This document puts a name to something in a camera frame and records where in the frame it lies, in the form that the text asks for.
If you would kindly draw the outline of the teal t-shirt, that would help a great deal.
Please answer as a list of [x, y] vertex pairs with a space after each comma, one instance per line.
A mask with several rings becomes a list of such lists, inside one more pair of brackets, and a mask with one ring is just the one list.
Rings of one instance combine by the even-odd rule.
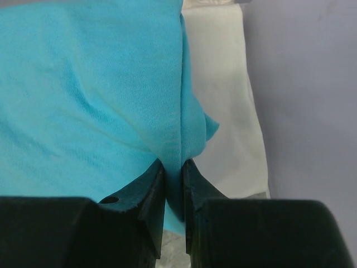
[[218, 124], [192, 91], [181, 1], [1, 9], [1, 194], [100, 201], [160, 160], [165, 229], [184, 233], [180, 170]]

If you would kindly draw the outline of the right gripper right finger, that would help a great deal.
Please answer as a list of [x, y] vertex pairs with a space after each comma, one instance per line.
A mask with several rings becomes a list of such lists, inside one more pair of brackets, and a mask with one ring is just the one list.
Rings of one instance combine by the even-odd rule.
[[337, 222], [314, 200], [230, 199], [182, 168], [192, 267], [353, 267]]

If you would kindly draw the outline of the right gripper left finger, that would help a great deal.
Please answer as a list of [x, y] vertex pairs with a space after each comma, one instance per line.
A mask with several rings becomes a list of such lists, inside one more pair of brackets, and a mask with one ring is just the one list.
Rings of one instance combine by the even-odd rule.
[[99, 203], [2, 197], [2, 267], [154, 267], [161, 255], [164, 170], [155, 161]]

